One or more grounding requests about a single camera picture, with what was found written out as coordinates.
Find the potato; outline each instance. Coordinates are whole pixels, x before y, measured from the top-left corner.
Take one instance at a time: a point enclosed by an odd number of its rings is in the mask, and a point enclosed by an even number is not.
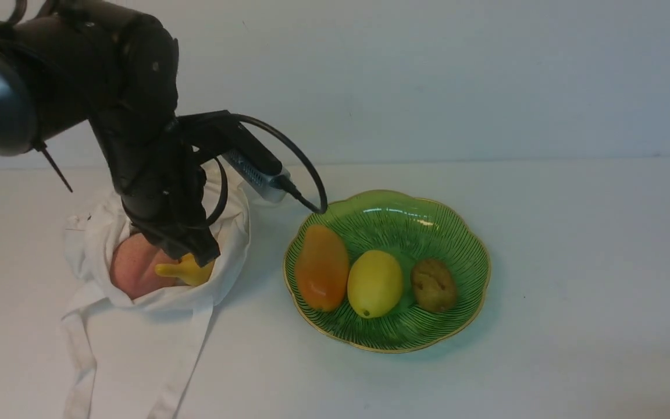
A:
[[[410,283],[423,310],[441,313],[457,303],[458,291],[451,272],[437,259],[423,259],[412,267]]]

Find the green plate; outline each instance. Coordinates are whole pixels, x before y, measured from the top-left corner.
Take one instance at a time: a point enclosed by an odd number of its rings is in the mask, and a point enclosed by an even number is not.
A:
[[[370,249],[399,260],[405,292],[390,313],[364,319],[348,300],[335,311],[312,310],[296,288],[294,265],[306,230],[321,223],[343,238],[351,265]],[[442,260],[457,282],[457,304],[443,313],[418,307],[410,286],[412,266],[423,258]],[[330,204],[324,215],[307,217],[284,256],[284,278],[298,312],[333,339],[364,350],[404,353],[429,347],[464,329],[476,318],[490,281],[487,249],[454,210],[439,202],[396,191],[366,191]]]

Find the yellow toy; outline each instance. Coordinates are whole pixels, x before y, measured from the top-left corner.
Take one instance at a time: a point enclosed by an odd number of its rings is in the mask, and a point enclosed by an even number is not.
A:
[[[164,278],[179,278],[189,286],[199,286],[208,281],[213,271],[212,261],[204,267],[198,266],[193,254],[184,255],[178,264],[157,263],[154,266],[154,272]]]

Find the cloth bag strap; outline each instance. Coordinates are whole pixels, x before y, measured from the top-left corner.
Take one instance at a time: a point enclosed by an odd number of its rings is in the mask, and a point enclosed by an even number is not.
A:
[[[74,294],[66,315],[61,319],[67,337],[67,349],[76,371],[74,383],[66,398],[64,419],[90,419],[98,363],[87,337],[83,313],[86,308],[105,299],[105,293],[100,286],[95,281],[88,281]],[[210,297],[203,304],[197,304],[193,308],[189,331],[178,350],[177,366],[162,385],[159,397],[147,419],[173,419],[175,417],[180,402],[183,401],[186,388],[193,377],[212,315],[213,300]]]

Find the white table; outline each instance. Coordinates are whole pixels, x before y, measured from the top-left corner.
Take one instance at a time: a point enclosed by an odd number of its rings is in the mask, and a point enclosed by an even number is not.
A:
[[[313,194],[303,170],[301,189]],[[398,189],[443,201],[486,242],[493,277],[467,329],[405,355],[357,350],[298,315],[281,258],[306,210],[253,209],[244,272],[215,313],[179,418],[670,419],[670,159],[333,165],[330,199]],[[106,169],[0,172],[0,417],[60,417],[76,288],[61,226]],[[93,417],[143,419],[187,313],[104,306]]]

